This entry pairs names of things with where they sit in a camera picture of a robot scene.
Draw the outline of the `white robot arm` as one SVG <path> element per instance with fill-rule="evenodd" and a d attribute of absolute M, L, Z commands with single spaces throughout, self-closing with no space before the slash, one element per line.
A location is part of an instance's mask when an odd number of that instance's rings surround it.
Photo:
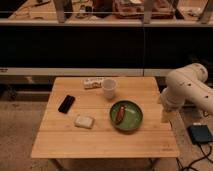
<path fill-rule="evenodd" d="M 207 79 L 208 71 L 200 63 L 170 71 L 166 76 L 167 87 L 159 96 L 163 106 L 161 121 L 168 123 L 186 100 L 213 116 L 213 89 L 205 84 Z"/>

